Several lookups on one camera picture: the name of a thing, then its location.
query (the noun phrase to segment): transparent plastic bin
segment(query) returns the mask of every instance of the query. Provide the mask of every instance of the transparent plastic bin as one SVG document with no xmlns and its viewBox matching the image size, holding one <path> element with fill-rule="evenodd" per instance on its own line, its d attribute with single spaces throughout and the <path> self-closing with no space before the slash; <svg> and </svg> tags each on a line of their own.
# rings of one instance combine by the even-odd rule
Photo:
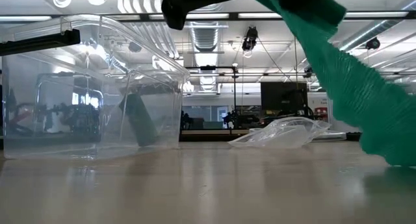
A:
<svg viewBox="0 0 416 224">
<path fill-rule="evenodd" d="M 1 41 L 73 29 L 80 44 L 2 57 L 5 156 L 95 160 L 177 147 L 189 73 L 131 29 L 78 15 L 9 29 Z"/>
</svg>

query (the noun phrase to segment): clear plastic bag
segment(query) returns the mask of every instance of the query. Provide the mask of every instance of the clear plastic bag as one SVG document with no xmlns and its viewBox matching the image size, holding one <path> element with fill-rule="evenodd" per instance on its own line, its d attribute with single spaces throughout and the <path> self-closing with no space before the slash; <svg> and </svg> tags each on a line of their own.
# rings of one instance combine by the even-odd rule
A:
<svg viewBox="0 0 416 224">
<path fill-rule="evenodd" d="M 327 131 L 329 123 L 302 117 L 273 121 L 264 129 L 251 132 L 229 142 L 235 147 L 299 148 Z"/>
</svg>

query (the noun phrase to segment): ventilation duct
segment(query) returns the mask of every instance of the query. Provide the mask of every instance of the ventilation duct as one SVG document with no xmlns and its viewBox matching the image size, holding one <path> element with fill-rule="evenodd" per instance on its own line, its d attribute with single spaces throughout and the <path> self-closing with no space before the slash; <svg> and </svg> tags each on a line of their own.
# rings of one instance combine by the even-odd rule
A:
<svg viewBox="0 0 416 224">
<path fill-rule="evenodd" d="M 405 7 L 402 7 L 402 10 L 415 10 L 416 9 L 416 1 L 411 2 Z M 362 44 L 365 44 L 367 41 L 375 38 L 377 35 L 389 30 L 390 28 L 398 25 L 402 20 L 383 20 L 377 21 L 375 24 L 371 24 L 365 29 L 363 29 L 362 33 L 357 36 L 357 34 L 351 36 L 349 39 L 344 41 L 341 50 L 343 51 L 351 51 Z"/>
<path fill-rule="evenodd" d="M 198 12 L 216 12 L 221 11 L 222 4 L 213 4 L 197 10 Z M 219 52 L 219 22 L 191 22 L 190 35 L 192 46 L 195 52 L 195 63 L 197 66 L 217 66 Z M 215 71 L 200 71 L 200 73 L 214 73 Z M 213 91 L 216 87 L 215 77 L 200 77 L 201 89 L 203 91 Z"/>
</svg>

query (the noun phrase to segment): green cloth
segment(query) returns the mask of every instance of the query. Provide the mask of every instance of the green cloth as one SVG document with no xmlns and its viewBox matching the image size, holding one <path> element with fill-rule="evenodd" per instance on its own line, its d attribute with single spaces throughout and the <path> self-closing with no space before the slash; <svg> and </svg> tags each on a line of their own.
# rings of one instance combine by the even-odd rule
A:
<svg viewBox="0 0 416 224">
<path fill-rule="evenodd" d="M 334 117 L 363 131 L 363 150 L 391 165 L 416 166 L 416 98 L 328 42 L 345 9 L 333 0 L 315 0 L 295 14 L 283 10 L 279 0 L 257 1 L 280 14 L 298 38 L 333 100 Z"/>
</svg>

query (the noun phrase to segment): hanging wire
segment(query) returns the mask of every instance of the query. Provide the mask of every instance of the hanging wire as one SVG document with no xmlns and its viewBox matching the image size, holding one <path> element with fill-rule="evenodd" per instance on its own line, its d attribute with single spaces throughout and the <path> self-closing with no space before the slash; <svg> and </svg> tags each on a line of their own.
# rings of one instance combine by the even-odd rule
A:
<svg viewBox="0 0 416 224">
<path fill-rule="evenodd" d="M 244 74 L 244 56 L 242 57 L 242 74 Z M 240 109 L 240 115 L 242 115 L 243 106 L 244 106 L 244 75 L 242 76 L 242 83 L 241 83 L 241 109 Z"/>
<path fill-rule="evenodd" d="M 267 51 L 267 49 L 266 49 L 266 47 L 265 47 L 265 45 L 263 44 L 263 42 L 262 42 L 262 40 L 260 39 L 260 37 L 257 37 L 258 39 L 259 39 L 259 41 L 260 41 L 260 44 L 263 46 L 263 48 L 265 49 L 265 51 L 266 51 L 266 53 L 267 53 L 267 55 L 268 55 L 268 57 L 273 61 L 273 63 L 274 63 L 274 65 L 279 69 L 279 71 L 284 75 L 284 76 L 286 76 L 287 77 L 287 79 L 288 80 L 290 80 L 291 82 L 293 82 L 292 80 L 291 80 L 291 78 L 290 78 L 290 76 L 288 76 L 288 75 L 286 75 L 282 70 L 281 70 L 281 68 L 278 66 L 278 64 L 274 61 L 274 59 L 272 58 L 272 55 L 270 55 L 270 53 Z"/>
<path fill-rule="evenodd" d="M 294 37 L 294 62 L 295 62 L 295 67 L 294 70 L 296 72 L 296 89 L 299 89 L 299 82 L 298 82 L 298 50 L 296 47 L 296 37 Z"/>
</svg>

